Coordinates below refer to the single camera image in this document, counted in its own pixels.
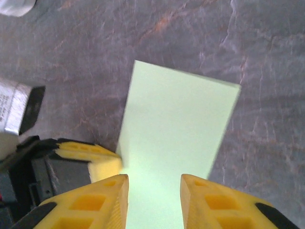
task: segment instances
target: gray stone surface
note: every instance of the gray stone surface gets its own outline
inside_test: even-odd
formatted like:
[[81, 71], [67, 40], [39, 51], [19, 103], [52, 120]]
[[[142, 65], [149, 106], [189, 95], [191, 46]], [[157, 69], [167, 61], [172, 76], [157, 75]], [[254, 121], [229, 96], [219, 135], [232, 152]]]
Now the gray stone surface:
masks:
[[47, 86], [28, 135], [110, 150], [135, 59], [240, 83], [210, 179], [305, 228], [304, 12], [302, 0], [38, 0], [0, 16], [1, 75]]

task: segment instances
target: paper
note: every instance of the paper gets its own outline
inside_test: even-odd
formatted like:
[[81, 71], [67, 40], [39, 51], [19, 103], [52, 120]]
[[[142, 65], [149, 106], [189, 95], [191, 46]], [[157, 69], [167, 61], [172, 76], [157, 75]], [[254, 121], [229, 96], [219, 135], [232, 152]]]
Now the paper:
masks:
[[127, 229], [182, 229], [180, 178], [207, 178], [240, 86], [136, 61], [117, 153]]

